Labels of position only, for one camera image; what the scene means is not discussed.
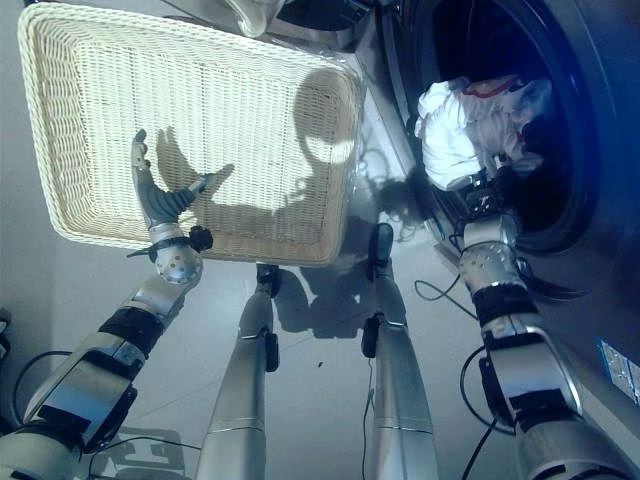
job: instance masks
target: label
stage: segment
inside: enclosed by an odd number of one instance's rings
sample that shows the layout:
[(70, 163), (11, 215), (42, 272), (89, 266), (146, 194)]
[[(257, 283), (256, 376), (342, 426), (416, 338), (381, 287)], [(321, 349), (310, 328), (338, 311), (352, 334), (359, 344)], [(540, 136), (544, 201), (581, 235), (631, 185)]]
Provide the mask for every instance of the label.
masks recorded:
[(598, 339), (598, 349), (611, 383), (640, 406), (640, 367), (601, 338)]

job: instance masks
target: white cloth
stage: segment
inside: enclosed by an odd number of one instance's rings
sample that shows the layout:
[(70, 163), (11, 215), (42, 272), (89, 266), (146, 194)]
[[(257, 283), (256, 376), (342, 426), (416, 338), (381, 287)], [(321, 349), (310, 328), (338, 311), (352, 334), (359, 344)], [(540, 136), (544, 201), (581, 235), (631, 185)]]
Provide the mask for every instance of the white cloth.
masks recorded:
[(474, 84), (464, 77), (432, 84), (418, 101), (415, 127), (429, 178), (442, 190), (455, 190), (482, 168), (495, 175), (494, 157), (500, 153), (516, 173), (530, 174), (543, 158), (526, 151), (522, 129), (550, 113), (549, 80), (525, 84), (509, 75)]

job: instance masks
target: white wicker basket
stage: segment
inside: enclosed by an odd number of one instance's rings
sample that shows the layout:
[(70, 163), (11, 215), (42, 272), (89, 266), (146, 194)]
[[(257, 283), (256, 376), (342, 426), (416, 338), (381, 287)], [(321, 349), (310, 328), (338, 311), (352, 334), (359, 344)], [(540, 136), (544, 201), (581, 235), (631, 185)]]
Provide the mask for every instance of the white wicker basket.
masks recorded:
[(19, 25), (38, 168), (64, 237), (149, 243), (130, 169), (176, 189), (218, 172), (181, 217), (209, 258), (324, 265), (341, 243), (361, 83), (323, 57), (116, 10), (39, 3)]

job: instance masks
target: floor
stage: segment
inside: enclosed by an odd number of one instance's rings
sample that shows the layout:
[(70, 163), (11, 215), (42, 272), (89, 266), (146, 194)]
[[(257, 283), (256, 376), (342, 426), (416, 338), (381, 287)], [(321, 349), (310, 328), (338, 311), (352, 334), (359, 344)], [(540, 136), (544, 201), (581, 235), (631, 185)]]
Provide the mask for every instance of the floor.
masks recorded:
[[(72, 350), (152, 273), (145, 259), (128, 260), (121, 249), (72, 243), (49, 223), (15, 41), (21, 4), (6, 5), (0, 20), (0, 293), (1, 306), (13, 318), (13, 349), (0, 377), (6, 417), (11, 387), (28, 359), (46, 350)], [(166, 11), (151, 1), (145, 9)], [(446, 287), (455, 271), (412, 214), (404, 172), (371, 96), (365, 102), (362, 141), (341, 254), (328, 268), (287, 267), (275, 304), (281, 366), (267, 377), (267, 478), (361, 478), (369, 367), (360, 353), (360, 335), (364, 320), (376, 310), (363, 261), (370, 229), (378, 221), (389, 221), (396, 233), (394, 270), (429, 398), (441, 478), (457, 479), (484, 431), (458, 392), (460, 367), (480, 345), (478, 326), (446, 299), (426, 303), (414, 291), (416, 279)], [(152, 435), (193, 445), (202, 441), (254, 276), (252, 264), (205, 262), (200, 285), (189, 293), (179, 318), (135, 381), (138, 400), (118, 439)], [(461, 285), (451, 295), (471, 306)], [(44, 360), (27, 375), (18, 395), (21, 408), (54, 365)], [(476, 368), (469, 372), (467, 385), (471, 402), (488, 416)], [(92, 471), (101, 476), (95, 478), (193, 478), (197, 452), (151, 444), (137, 440), (99, 455)], [(493, 434), (470, 478), (515, 478), (514, 455), (511, 438)], [(86, 478), (88, 461), (83, 461), (78, 478)]]

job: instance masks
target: black cable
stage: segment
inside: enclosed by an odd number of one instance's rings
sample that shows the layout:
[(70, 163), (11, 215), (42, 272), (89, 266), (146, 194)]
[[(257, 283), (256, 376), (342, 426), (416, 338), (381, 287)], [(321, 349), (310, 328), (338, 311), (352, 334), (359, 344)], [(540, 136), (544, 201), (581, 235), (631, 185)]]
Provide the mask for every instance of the black cable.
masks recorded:
[[(471, 318), (473, 319), (478, 319), (478, 317), (476, 317), (473, 312), (471, 312), (470, 310), (468, 310), (467, 308), (465, 308), (463, 305), (461, 305), (459, 302), (457, 302), (453, 297), (451, 297), (449, 295), (449, 292), (451, 290), (453, 290), (453, 287), (455, 287), (456, 283), (458, 283), (458, 280), (460, 280), (460, 275), (458, 275), (456, 277), (456, 279), (453, 281), (453, 283), (446, 289), (446, 290), (442, 290), (440, 287), (437, 287), (436, 285), (434, 285), (433, 283), (427, 282), (425, 280), (416, 280), (415, 282), (413, 282), (413, 288), (416, 291), (416, 293), (418, 294), (418, 296), (420, 298), (422, 298), (423, 300), (426, 300), (427, 302), (435, 302), (436, 300), (440, 300), (441, 298), (446, 298), (447, 300), (449, 300), (451, 303), (453, 303), (456, 307), (458, 307), (460, 310), (462, 310), (464, 313), (466, 313), (467, 315), (469, 315)], [(436, 292), (439, 293), (438, 296), (436, 297), (427, 297), (425, 294), (423, 294), (420, 289), (418, 288), (418, 285), (426, 285), (429, 288), (432, 288), (433, 290), (435, 290)]]
[(491, 435), (491, 432), (495, 428), (496, 423), (498, 423), (498, 420), (494, 419), (493, 422), (491, 422), (491, 424), (489, 425), (489, 428), (487, 428), (487, 431), (484, 433), (484, 435), (478, 442), (478, 445), (476, 445), (476, 449), (473, 451), (471, 458), (467, 462), (467, 467), (464, 469), (464, 473), (462, 474), (461, 480), (467, 480), (467, 478), (469, 478), (469, 473), (473, 468), (473, 463), (476, 461), (476, 458), (478, 457), (480, 450), (482, 450), (482, 447), (484, 446), (484, 442), (486, 442), (487, 438), (489, 438), (489, 435)]
[(364, 405), (364, 415), (362, 415), (362, 480), (367, 480), (364, 474), (367, 458), (367, 414), (369, 413), (369, 406), (373, 404), (373, 388), (371, 388), (373, 384), (373, 367), (371, 366), (371, 359), (369, 359), (367, 363), (369, 364), (369, 387), (367, 388), (367, 402)]
[[(467, 406), (467, 408), (469, 409), (469, 411), (471, 412), (471, 414), (476, 417), (478, 419), (478, 421), (480, 421), (480, 423), (484, 424), (485, 426), (489, 427), (491, 425), (491, 422), (489, 422), (488, 420), (484, 419), (472, 406), (471, 406), (471, 402), (469, 402), (469, 398), (467, 397), (467, 392), (464, 386), (464, 380), (465, 377), (467, 375), (467, 369), (469, 368), (469, 365), (471, 364), (471, 362), (473, 361), (473, 359), (478, 356), (478, 354), (480, 352), (482, 352), (484, 350), (484, 346), (482, 347), (478, 347), (476, 348), (473, 352), (471, 352), (471, 355), (469, 355), (467, 357), (467, 359), (464, 362), (464, 365), (462, 365), (462, 369), (460, 370), (460, 395), (462, 396), (462, 401), (464, 402), (464, 404)], [(495, 427), (496, 432), (500, 432), (500, 433), (504, 433), (505, 435), (510, 435), (510, 436), (515, 436), (515, 433), (511, 430), (506, 430), (504, 428), (500, 428), (500, 427)]]
[[(426, 300), (426, 301), (428, 301), (428, 302), (435, 302), (436, 300), (440, 300), (441, 298), (446, 297), (446, 296), (447, 296), (447, 294), (448, 294), (451, 290), (453, 290), (453, 287), (455, 287), (455, 286), (456, 286), (456, 284), (458, 283), (458, 280), (460, 280), (460, 274), (458, 274), (458, 276), (457, 276), (457, 277), (455, 278), (455, 280), (451, 283), (451, 285), (449, 285), (449, 286), (447, 287), (447, 289), (446, 289), (446, 290), (440, 290), (440, 289), (439, 289), (438, 287), (436, 287), (435, 285), (433, 285), (433, 284), (431, 284), (431, 283), (429, 283), (429, 282), (425, 282), (424, 280), (416, 280), (415, 282), (413, 282), (413, 288), (415, 288), (416, 293), (418, 294), (418, 296), (419, 296), (420, 298), (422, 298), (422, 299), (424, 299), (424, 300)], [(424, 285), (427, 285), (428, 287), (433, 288), (434, 290), (436, 290), (436, 291), (440, 292), (440, 294), (439, 294), (438, 296), (436, 296), (436, 297), (427, 297), (426, 295), (421, 294), (421, 293), (419, 292), (419, 290), (418, 290), (418, 285), (421, 285), (421, 284), (424, 284)]]
[(36, 355), (31, 360), (29, 360), (27, 364), (24, 367), (22, 367), (22, 370), (20, 370), (20, 373), (18, 374), (18, 377), (16, 378), (15, 383), (13, 384), (13, 390), (11, 391), (11, 409), (13, 410), (13, 416), (15, 417), (16, 422), (18, 422), (19, 426), (23, 425), (22, 419), (20, 418), (20, 414), (18, 413), (18, 388), (20, 388), (20, 383), (22, 382), (22, 379), (24, 378), (26, 373), (29, 371), (29, 369), (33, 366), (33, 364), (36, 363), (38, 360), (45, 357), (55, 356), (55, 355), (68, 357), (69, 355), (71, 355), (71, 352), (68, 352), (66, 350), (50, 350), (48, 352), (41, 353), (40, 355)]
[(180, 442), (172, 442), (171, 440), (164, 440), (162, 438), (147, 437), (145, 435), (141, 435), (139, 437), (131, 437), (131, 438), (127, 438), (126, 440), (121, 440), (119, 442), (116, 442), (116, 443), (113, 443), (111, 445), (108, 445), (108, 446), (106, 446), (104, 448), (101, 448), (96, 453), (91, 455), (91, 460), (89, 461), (89, 473), (87, 474), (87, 478), (90, 478), (93, 475), (91, 473), (91, 470), (93, 469), (93, 461), (95, 460), (97, 455), (101, 454), (102, 452), (104, 452), (106, 450), (110, 450), (112, 448), (118, 447), (118, 446), (120, 446), (120, 445), (122, 445), (124, 443), (127, 443), (127, 442), (132, 442), (134, 440), (152, 440), (154, 442), (166, 443), (168, 445), (175, 445), (176, 447), (191, 448), (192, 450), (201, 450), (200, 447), (196, 447), (195, 445), (189, 445), (187, 443), (180, 443)]

